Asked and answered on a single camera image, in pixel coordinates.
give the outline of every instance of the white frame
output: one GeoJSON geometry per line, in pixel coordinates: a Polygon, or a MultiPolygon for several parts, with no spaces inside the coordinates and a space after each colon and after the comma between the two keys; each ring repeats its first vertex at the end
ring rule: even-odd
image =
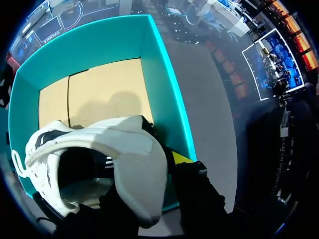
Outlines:
{"type": "Polygon", "coordinates": [[[297,68],[297,71],[298,71],[298,73],[299,73],[299,75],[300,75],[301,82],[302,82],[302,84],[301,84],[300,86],[297,86],[297,87],[294,87],[294,88],[292,88],[292,89],[290,89],[290,90],[287,90],[287,91],[285,91],[285,93],[293,92],[293,91],[298,90],[298,89],[300,89],[300,88],[302,88],[302,87],[305,86],[304,79],[303,79],[303,77],[302,77],[302,75],[301,75],[299,66],[298,66],[298,64],[297,64],[297,62],[296,62],[296,59],[295,59],[294,55],[292,54],[292,52],[291,52],[289,46],[287,45],[285,39],[283,38],[283,36],[280,34],[280,32],[279,32],[276,28],[274,28],[273,30],[271,30],[270,32],[268,32],[268,33],[267,33],[266,35],[264,35],[263,37],[259,38],[259,39],[258,39],[257,41],[255,41],[252,45],[250,45],[249,47],[247,47],[245,50],[243,50],[243,51],[241,52],[241,53],[243,54],[243,56],[244,56],[246,62],[247,62],[247,65],[248,65],[248,67],[249,67],[249,69],[250,69],[250,71],[251,71],[251,74],[253,75],[253,78],[254,78],[254,81],[255,81],[255,84],[256,84],[256,87],[257,87],[257,91],[258,91],[258,95],[259,95],[260,101],[265,101],[265,100],[267,100],[267,99],[269,99],[269,98],[261,98],[260,92],[259,92],[259,88],[258,88],[258,84],[257,84],[256,78],[255,78],[255,75],[254,75],[254,73],[253,73],[253,70],[252,70],[251,67],[250,67],[250,64],[249,64],[249,62],[248,62],[248,58],[245,56],[244,52],[247,51],[249,48],[255,46],[256,44],[261,45],[261,47],[263,48],[264,45],[263,45],[263,43],[262,43],[261,41],[262,41],[263,39],[265,39],[267,36],[269,36],[271,33],[273,33],[274,31],[276,31],[276,32],[278,33],[279,37],[280,37],[280,38],[282,39],[282,41],[284,42],[284,45],[287,47],[287,49],[288,49],[288,51],[289,51],[289,54],[291,55],[291,57],[292,57],[294,63],[296,64],[296,68],[297,68]]]}

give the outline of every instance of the lighting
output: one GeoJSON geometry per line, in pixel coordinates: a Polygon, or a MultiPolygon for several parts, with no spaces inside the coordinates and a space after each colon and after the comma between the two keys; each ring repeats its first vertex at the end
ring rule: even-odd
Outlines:
{"type": "Polygon", "coordinates": [[[24,34],[29,29],[30,26],[31,26],[31,23],[29,22],[28,25],[22,30],[22,34],[24,34]]]}

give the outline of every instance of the yellow tag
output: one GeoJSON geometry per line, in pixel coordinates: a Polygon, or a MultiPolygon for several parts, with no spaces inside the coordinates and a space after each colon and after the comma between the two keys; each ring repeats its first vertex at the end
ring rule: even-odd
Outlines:
{"type": "Polygon", "coordinates": [[[173,153],[173,157],[174,157],[174,161],[175,161],[175,164],[179,164],[179,163],[193,163],[194,161],[178,154],[178,153],[175,153],[175,152],[172,152],[173,153]]]}

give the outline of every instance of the beige panel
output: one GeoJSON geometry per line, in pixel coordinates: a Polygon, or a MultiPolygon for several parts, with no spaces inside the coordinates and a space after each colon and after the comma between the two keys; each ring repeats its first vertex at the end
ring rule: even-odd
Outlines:
{"type": "Polygon", "coordinates": [[[153,122],[140,59],[124,60],[70,76],[71,126],[143,115],[153,122]]]}
{"type": "Polygon", "coordinates": [[[39,128],[54,120],[68,125],[68,78],[65,77],[40,91],[39,97],[39,128]]]}

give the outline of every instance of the teal panel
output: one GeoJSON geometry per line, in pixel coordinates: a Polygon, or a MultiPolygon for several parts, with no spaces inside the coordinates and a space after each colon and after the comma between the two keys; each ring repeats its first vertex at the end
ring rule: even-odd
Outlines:
{"type": "MultiPolygon", "coordinates": [[[[17,71],[9,106],[9,137],[11,150],[18,152],[24,165],[25,145],[31,135],[39,129],[39,90],[27,82],[17,71]]],[[[20,181],[26,193],[31,196],[35,188],[29,178],[20,181]]]]}
{"type": "Polygon", "coordinates": [[[140,57],[147,15],[103,19],[70,30],[37,50],[21,75],[39,90],[74,73],[140,57]]]}
{"type": "Polygon", "coordinates": [[[178,82],[151,16],[146,25],[141,62],[160,140],[179,154],[196,161],[194,142],[178,82]]]}

